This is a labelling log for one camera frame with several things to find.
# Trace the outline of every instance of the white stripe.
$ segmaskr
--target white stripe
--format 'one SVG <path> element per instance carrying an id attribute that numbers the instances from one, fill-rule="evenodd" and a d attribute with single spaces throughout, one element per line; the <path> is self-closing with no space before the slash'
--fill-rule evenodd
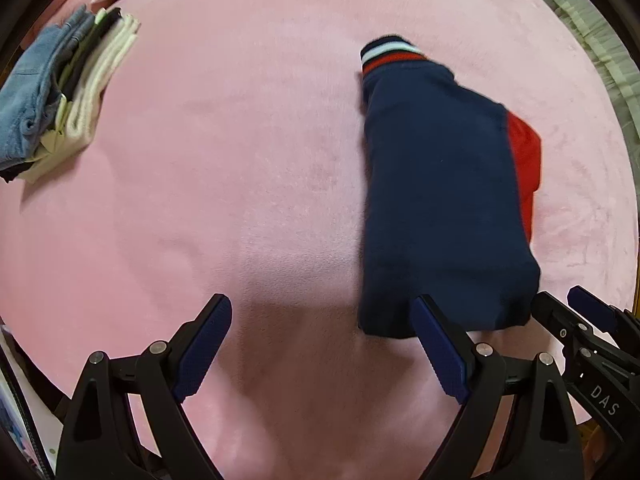
<path id="1" fill-rule="evenodd" d="M 415 52 L 416 54 L 422 54 L 422 51 L 418 47 L 405 43 L 404 41 L 390 41 L 389 43 L 383 43 L 382 45 L 375 46 L 371 50 L 367 50 L 364 56 L 362 56 L 362 63 L 365 64 L 370 59 L 389 52 L 390 50 L 407 50 L 409 52 Z"/>

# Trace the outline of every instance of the folded sweater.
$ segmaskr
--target folded sweater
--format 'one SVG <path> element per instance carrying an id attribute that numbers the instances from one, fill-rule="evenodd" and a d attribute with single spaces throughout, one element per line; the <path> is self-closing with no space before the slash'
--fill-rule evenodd
<path id="1" fill-rule="evenodd" d="M 540 138 L 403 38 L 370 43 L 362 61 L 361 329 L 415 335 L 408 305 L 421 294 L 466 330 L 526 323 L 540 280 L 529 249 Z"/>

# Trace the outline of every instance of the folded clothes stack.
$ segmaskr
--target folded clothes stack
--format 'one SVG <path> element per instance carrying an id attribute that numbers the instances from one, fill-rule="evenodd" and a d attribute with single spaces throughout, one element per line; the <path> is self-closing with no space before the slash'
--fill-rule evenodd
<path id="1" fill-rule="evenodd" d="M 100 96 L 140 23 L 80 7 L 44 28 L 0 89 L 0 177 L 35 182 L 94 138 Z"/>

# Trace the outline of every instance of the blue denim jeans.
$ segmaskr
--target blue denim jeans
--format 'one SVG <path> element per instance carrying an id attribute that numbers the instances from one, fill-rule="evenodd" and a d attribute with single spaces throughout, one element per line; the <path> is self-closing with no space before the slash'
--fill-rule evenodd
<path id="1" fill-rule="evenodd" d="M 60 102 L 56 73 L 94 24 L 82 6 L 62 27 L 51 25 L 20 56 L 0 89 L 0 170 L 33 155 Z"/>

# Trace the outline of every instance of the bed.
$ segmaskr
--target bed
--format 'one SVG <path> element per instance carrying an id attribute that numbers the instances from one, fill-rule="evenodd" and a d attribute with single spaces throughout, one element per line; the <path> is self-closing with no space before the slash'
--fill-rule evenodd
<path id="1" fill-rule="evenodd" d="M 51 0 L 9 1 L 2 66 Z M 138 353 L 223 292 L 232 329 L 185 410 L 226 479 L 418 477 L 458 406 L 416 340 L 356 328 L 358 53 L 388 32 L 542 137 L 541 290 L 564 299 L 582 284 L 633 305 L 624 139 L 588 56 L 542 0 L 118 5 L 142 28 L 104 94 L 95 142 L 43 182 L 0 188 L 0 314 L 68 395 L 94 350 Z M 534 321 L 474 338 L 562 363 Z"/>

